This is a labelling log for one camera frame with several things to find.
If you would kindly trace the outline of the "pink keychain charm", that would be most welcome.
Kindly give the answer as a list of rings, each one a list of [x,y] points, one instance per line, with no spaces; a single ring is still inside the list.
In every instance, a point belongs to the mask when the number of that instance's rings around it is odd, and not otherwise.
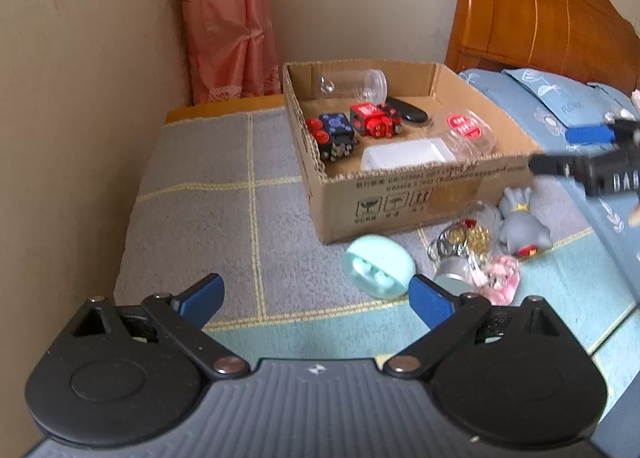
[[[492,305],[509,306],[521,281],[518,260],[508,254],[491,256],[480,268],[471,272],[477,293]]]

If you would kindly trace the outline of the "mint green oval case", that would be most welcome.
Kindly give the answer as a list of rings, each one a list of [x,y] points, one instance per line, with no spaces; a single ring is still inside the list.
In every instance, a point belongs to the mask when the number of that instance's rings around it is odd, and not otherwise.
[[[381,235],[355,239],[347,248],[343,266],[348,279],[367,296],[395,300],[408,292],[416,262],[400,244]]]

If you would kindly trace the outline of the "grey cat toy car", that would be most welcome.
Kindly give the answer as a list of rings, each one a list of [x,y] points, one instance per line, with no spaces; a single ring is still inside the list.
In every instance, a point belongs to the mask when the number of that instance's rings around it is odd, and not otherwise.
[[[504,253],[521,259],[552,247],[550,230],[530,212],[532,196],[530,187],[506,187],[498,204],[502,216],[499,244]]]

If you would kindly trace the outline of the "clear jar red label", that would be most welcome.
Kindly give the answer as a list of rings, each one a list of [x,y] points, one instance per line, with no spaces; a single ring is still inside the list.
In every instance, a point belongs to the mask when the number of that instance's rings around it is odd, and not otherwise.
[[[433,133],[457,160],[488,156],[497,144],[491,127],[470,110],[439,112],[433,119]]]

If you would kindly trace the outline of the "white frosted square container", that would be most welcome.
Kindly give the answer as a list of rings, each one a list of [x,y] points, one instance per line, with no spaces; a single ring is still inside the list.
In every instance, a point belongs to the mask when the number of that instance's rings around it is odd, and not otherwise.
[[[360,170],[395,170],[454,160],[456,156],[440,138],[418,138],[367,147],[361,157]]]

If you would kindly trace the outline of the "tall clear plastic jar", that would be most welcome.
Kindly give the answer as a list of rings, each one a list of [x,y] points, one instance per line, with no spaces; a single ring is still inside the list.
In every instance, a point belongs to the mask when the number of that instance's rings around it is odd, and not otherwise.
[[[382,70],[329,70],[318,75],[318,98],[379,105],[386,102],[387,93],[387,80]]]

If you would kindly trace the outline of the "blue floral pillow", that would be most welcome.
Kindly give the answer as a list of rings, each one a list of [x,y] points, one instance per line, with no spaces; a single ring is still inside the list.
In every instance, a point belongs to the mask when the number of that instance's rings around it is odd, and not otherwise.
[[[532,68],[503,70],[503,73],[536,96],[567,128],[615,118],[639,119],[639,111],[630,98],[612,86],[582,83]]]

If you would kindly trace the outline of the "grey teal checked blanket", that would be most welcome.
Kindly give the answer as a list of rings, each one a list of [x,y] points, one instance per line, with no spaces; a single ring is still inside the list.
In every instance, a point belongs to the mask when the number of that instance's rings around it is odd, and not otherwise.
[[[639,310],[598,236],[551,178],[534,211],[551,251],[523,266],[618,383],[639,369]],[[346,277],[345,247],[318,241],[283,110],[166,126],[134,205],[115,296],[135,304],[208,273],[224,278],[210,333],[248,360],[392,354],[424,334],[405,301],[378,302]]]

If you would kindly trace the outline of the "wooden headboard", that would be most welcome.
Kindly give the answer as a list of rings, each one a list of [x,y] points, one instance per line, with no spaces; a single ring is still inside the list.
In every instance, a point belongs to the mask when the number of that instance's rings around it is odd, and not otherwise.
[[[629,94],[639,86],[639,38],[610,0],[457,0],[446,64],[534,68]]]

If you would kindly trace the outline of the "brown cardboard box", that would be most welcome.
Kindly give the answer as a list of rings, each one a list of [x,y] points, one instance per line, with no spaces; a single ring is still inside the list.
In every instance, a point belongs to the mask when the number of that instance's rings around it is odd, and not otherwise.
[[[356,100],[321,91],[356,82],[368,70],[387,91],[427,115],[393,137],[338,132]],[[539,145],[504,110],[438,62],[338,60],[282,68],[288,123],[320,241],[412,230],[453,218],[475,200],[496,204],[506,186],[533,181]]]

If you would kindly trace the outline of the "pink curtain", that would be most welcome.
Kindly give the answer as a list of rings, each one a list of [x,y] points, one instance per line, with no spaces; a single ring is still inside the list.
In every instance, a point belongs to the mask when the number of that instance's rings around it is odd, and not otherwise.
[[[269,0],[181,0],[197,104],[281,92]]]

